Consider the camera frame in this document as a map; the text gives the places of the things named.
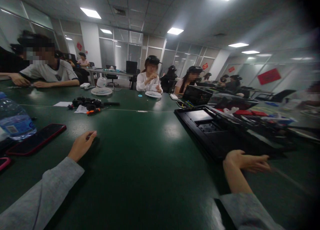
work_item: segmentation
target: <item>ceiling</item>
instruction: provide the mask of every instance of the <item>ceiling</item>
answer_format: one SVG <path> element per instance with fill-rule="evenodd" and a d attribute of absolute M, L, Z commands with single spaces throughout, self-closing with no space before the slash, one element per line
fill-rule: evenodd
<path fill-rule="evenodd" d="M 232 50 L 267 52 L 314 44 L 315 31 L 299 0 L 23 0 L 54 18 L 89 21 Z M 126 11 L 116 15 L 113 7 Z M 87 17 L 80 7 L 96 10 Z M 184 29 L 178 36 L 171 27 Z M 248 43 L 234 49 L 229 44 Z"/>

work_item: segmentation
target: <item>red sign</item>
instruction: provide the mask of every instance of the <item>red sign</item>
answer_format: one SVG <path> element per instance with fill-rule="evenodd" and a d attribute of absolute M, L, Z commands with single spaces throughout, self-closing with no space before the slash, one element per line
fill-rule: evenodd
<path fill-rule="evenodd" d="M 77 43 L 77 48 L 78 48 L 79 51 L 82 50 L 82 45 L 79 42 Z"/>
<path fill-rule="evenodd" d="M 202 65 L 203 70 L 205 70 L 208 67 L 208 63 L 205 63 L 204 65 Z"/>
<path fill-rule="evenodd" d="M 236 69 L 232 66 L 231 68 L 228 69 L 229 73 L 231 73 L 232 71 L 235 71 Z"/>
<path fill-rule="evenodd" d="M 263 74 L 258 75 L 258 80 L 261 85 L 271 83 L 279 79 L 281 79 L 281 76 L 277 69 L 272 69 Z"/>

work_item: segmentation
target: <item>white t-shirt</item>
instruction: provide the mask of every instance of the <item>white t-shirt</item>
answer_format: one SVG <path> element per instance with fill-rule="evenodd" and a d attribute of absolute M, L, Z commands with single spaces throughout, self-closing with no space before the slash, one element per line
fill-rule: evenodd
<path fill-rule="evenodd" d="M 148 78 L 147 78 L 146 72 L 138 74 L 138 76 L 137 76 L 137 91 L 152 91 L 151 90 L 152 85 L 156 84 L 156 85 L 160 86 L 161 94 L 163 93 L 163 90 L 161 88 L 161 84 L 159 84 L 159 76 L 157 76 L 156 79 L 151 80 L 150 83 L 145 85 L 144 82 L 147 79 Z"/>
<path fill-rule="evenodd" d="M 21 75 L 25 75 L 31 79 L 44 78 L 47 82 L 61 82 L 78 79 L 71 65 L 64 61 L 58 60 L 58 70 L 52 69 L 47 64 L 29 65 L 24 70 L 21 70 Z"/>
<path fill-rule="evenodd" d="M 184 85 L 184 90 L 183 90 L 183 92 L 181 92 L 181 91 L 180 91 L 180 88 L 181 88 L 182 84 L 183 84 L 183 78 L 182 78 L 182 79 L 179 79 L 179 80 L 177 81 L 176 85 L 174 86 L 174 87 L 178 87 L 178 88 L 179 88 L 179 93 L 184 93 L 184 91 L 185 91 L 186 88 L 187 88 L 187 85 Z"/>

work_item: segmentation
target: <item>white desk fan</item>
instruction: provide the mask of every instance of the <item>white desk fan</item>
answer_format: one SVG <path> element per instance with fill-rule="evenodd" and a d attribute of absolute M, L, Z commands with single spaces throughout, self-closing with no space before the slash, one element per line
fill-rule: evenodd
<path fill-rule="evenodd" d="M 106 88 L 107 80 L 103 77 L 98 78 L 97 86 L 91 90 L 94 95 L 109 95 L 112 94 L 112 90 Z"/>

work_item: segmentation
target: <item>woman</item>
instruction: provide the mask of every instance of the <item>woman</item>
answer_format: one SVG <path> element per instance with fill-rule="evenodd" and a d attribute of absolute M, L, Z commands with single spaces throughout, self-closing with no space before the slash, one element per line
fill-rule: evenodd
<path fill-rule="evenodd" d="M 232 93 L 236 93 L 240 89 L 240 80 L 242 78 L 239 75 L 230 76 L 230 82 L 226 84 L 221 84 L 222 87 L 225 87 L 225 90 L 228 90 Z"/>
<path fill-rule="evenodd" d="M 164 92 L 167 93 L 169 91 L 169 88 L 172 87 L 173 81 L 176 79 L 177 75 L 175 74 L 176 67 L 174 65 L 171 65 L 168 68 L 167 74 L 163 74 L 162 78 L 160 79 L 161 81 L 161 86 L 164 89 Z"/>
<path fill-rule="evenodd" d="M 206 75 L 205 75 L 205 76 L 203 76 L 202 81 L 203 81 L 203 82 L 209 82 L 209 78 L 210 78 L 210 76 L 212 76 L 212 74 L 211 74 L 211 73 L 206 73 Z"/>
<path fill-rule="evenodd" d="M 80 59 L 78 60 L 77 64 L 80 64 L 82 67 L 90 67 L 90 63 L 87 60 L 86 55 L 83 52 L 79 53 Z"/>
<path fill-rule="evenodd" d="M 152 91 L 151 87 L 156 84 L 156 91 L 163 93 L 161 85 L 159 84 L 158 73 L 159 59 L 152 55 L 146 59 L 144 64 L 145 69 L 137 76 L 137 91 Z"/>
<path fill-rule="evenodd" d="M 229 77 L 229 75 L 224 75 L 220 78 L 219 80 L 219 84 L 224 84 L 227 81 L 227 78 Z"/>
<path fill-rule="evenodd" d="M 201 67 L 191 66 L 187 70 L 187 74 L 182 79 L 179 79 L 177 81 L 174 89 L 174 94 L 176 96 L 183 95 L 188 85 L 197 86 L 196 79 L 199 78 L 199 75 L 202 71 L 203 69 Z"/>

